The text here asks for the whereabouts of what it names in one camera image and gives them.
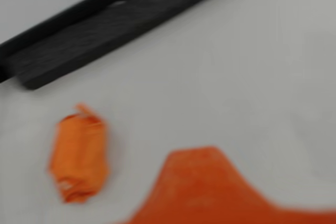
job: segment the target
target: orange foam piece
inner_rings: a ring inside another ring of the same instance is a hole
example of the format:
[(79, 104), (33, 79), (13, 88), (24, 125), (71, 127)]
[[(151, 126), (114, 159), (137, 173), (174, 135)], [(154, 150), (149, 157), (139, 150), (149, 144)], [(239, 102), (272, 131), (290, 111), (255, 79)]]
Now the orange foam piece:
[(108, 174), (107, 126), (84, 104), (78, 114), (64, 118), (50, 160), (49, 171), (64, 202), (85, 202), (97, 194)]
[(336, 224), (336, 213), (281, 209), (252, 189), (214, 147), (173, 152), (125, 224)]

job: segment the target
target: black rectangular object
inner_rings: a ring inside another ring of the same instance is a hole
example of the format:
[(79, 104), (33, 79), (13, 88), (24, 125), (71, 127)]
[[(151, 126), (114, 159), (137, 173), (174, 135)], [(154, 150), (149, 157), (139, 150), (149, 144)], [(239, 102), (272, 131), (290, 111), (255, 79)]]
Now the black rectangular object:
[(32, 45), (22, 45), (19, 50), (12, 40), (12, 47), (4, 47), (10, 71), (25, 87), (37, 89), (119, 48), (201, 0), (118, 1), (125, 2), (105, 9), (101, 5), (77, 20), (65, 21), (62, 30), (42, 33), (47, 37), (36, 39)]

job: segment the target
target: orange object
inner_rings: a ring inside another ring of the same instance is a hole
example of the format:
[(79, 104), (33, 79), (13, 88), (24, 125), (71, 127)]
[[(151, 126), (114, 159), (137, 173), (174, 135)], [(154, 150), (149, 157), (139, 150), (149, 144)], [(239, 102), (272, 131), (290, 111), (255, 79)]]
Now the orange object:
[(107, 127), (85, 105), (78, 114), (64, 118), (49, 170), (65, 202), (85, 202), (102, 188), (108, 174)]
[(144, 206), (124, 224), (336, 224), (336, 213), (281, 209), (253, 190), (216, 148), (177, 151)]

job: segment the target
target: orange paper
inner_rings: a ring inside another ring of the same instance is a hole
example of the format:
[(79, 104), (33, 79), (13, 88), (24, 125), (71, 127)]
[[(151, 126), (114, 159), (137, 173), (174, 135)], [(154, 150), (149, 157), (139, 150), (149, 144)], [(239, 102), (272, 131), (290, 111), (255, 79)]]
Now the orange paper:
[(87, 201), (109, 174), (106, 124), (85, 105), (77, 109), (58, 125), (49, 167), (64, 202)]
[(166, 160), (149, 198), (124, 224), (336, 224), (335, 212), (271, 204), (216, 148), (177, 151)]

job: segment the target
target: white table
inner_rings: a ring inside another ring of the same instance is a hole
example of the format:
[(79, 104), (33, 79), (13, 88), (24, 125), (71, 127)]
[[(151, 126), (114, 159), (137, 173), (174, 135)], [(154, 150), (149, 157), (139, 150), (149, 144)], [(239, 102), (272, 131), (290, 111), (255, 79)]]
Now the white table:
[[(0, 223), (126, 219), (171, 150), (203, 145), (278, 204), (336, 208), (335, 41), (334, 0), (208, 0), (37, 91), (1, 84)], [(110, 123), (113, 175), (63, 205), (46, 167), (79, 101)]]

